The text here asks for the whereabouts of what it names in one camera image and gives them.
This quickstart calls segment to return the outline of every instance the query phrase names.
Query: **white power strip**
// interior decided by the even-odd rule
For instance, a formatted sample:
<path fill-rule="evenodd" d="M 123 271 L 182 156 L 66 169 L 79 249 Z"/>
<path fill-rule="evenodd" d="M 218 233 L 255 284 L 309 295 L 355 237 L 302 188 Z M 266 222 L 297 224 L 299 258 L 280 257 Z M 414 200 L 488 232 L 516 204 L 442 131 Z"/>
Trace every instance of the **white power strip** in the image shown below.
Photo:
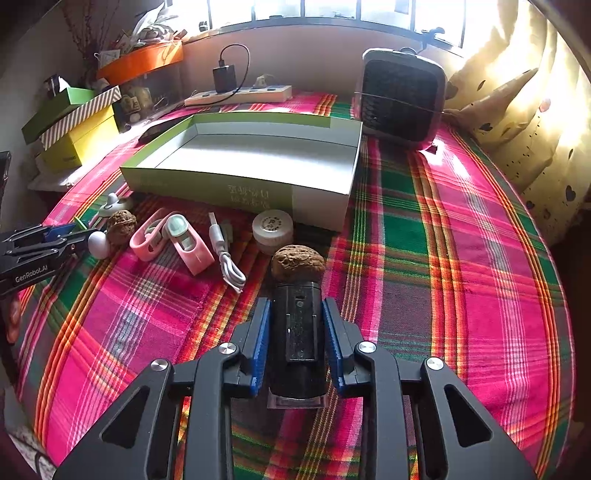
<path fill-rule="evenodd" d="M 230 92 L 217 93 L 215 90 L 196 93 L 185 100 L 185 106 L 213 103 L 229 95 Z M 219 102 L 217 105 L 225 105 L 227 103 L 281 103 L 290 98 L 291 85 L 273 85 L 263 88 L 243 87 L 232 98 Z"/>

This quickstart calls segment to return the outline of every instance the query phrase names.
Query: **window frame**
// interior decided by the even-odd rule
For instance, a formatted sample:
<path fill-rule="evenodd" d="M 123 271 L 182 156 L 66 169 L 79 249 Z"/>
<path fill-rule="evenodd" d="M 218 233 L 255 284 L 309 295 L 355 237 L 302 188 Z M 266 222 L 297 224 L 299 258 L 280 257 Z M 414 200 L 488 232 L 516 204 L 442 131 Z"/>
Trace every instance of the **window frame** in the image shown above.
<path fill-rule="evenodd" d="M 400 37 L 405 37 L 410 40 L 414 40 L 417 42 L 425 42 L 428 45 L 433 47 L 440 48 L 441 50 L 448 51 L 454 55 L 459 57 L 463 57 L 462 54 L 462 45 L 464 42 L 464 36 L 466 32 L 466 1 L 464 0 L 464 18 L 463 18 L 463 28 L 462 28 L 462 39 L 460 42 L 460 46 L 453 45 L 448 43 L 444 40 L 439 40 L 438 38 L 431 38 L 423 33 L 416 32 L 415 29 L 415 15 L 416 15 L 416 8 L 417 2 L 419 0 L 411 0 L 411 12 L 410 12 L 410 28 L 402 28 L 396 27 L 394 25 L 385 25 L 376 22 L 370 22 L 367 20 L 361 20 L 361 11 L 363 6 L 363 0 L 356 1 L 356 9 L 355 9 L 355 18 L 333 18 L 333 17 L 307 17 L 306 16 L 306 0 L 300 0 L 300 16 L 299 17 L 282 17 L 282 18 L 267 18 L 263 20 L 256 19 L 255 7 L 252 6 L 251 8 L 251 19 L 248 22 L 233 24 L 233 25 L 226 25 L 224 27 L 219 28 L 211 28 L 210 30 L 206 30 L 205 32 L 200 32 L 196 35 L 193 35 L 187 43 L 192 43 L 197 40 L 201 40 L 203 38 L 209 38 L 216 35 L 221 35 L 224 33 L 232 33 L 238 32 L 242 30 L 249 30 L 251 28 L 266 28 L 266 27 L 281 27 L 281 26 L 289 26 L 289 25 L 329 25 L 329 26 L 337 26 L 337 27 L 352 27 L 352 28 L 361 28 L 364 30 L 374 30 L 383 33 L 390 33 L 393 35 L 398 35 Z M 207 0 L 207 11 L 209 14 L 209 26 L 212 26 L 212 10 L 210 6 L 210 0 Z"/>

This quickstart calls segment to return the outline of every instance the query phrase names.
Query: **green box lid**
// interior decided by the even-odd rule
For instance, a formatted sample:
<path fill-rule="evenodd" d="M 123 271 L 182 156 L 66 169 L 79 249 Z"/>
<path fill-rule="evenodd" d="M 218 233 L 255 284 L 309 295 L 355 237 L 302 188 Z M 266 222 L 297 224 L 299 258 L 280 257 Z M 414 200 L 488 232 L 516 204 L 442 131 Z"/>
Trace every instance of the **green box lid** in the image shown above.
<path fill-rule="evenodd" d="M 94 97 L 95 93 L 85 88 L 66 88 L 62 90 L 54 98 L 46 101 L 22 128 L 22 136 L 25 138 L 25 142 L 27 144 L 33 143 L 60 118 Z"/>

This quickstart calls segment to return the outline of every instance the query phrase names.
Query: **black power adapter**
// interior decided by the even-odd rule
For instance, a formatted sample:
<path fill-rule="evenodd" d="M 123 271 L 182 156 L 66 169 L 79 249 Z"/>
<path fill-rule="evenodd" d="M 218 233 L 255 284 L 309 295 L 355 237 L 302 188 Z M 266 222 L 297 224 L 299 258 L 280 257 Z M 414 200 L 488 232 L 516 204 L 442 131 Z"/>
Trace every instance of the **black power adapter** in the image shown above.
<path fill-rule="evenodd" d="M 233 92 L 236 90 L 236 72 L 234 65 L 226 65 L 222 59 L 219 67 L 213 69 L 213 84 L 217 93 Z"/>

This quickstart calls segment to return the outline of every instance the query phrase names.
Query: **human hand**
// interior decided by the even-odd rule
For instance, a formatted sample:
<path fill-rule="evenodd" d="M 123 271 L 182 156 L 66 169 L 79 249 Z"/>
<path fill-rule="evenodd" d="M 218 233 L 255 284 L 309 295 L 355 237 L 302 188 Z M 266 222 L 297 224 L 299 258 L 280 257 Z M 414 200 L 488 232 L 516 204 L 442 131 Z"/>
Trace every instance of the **human hand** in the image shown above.
<path fill-rule="evenodd" d="M 21 327 L 21 299 L 18 294 L 14 294 L 12 297 L 3 299 L 0 307 L 2 307 L 6 340 L 8 343 L 15 343 Z"/>

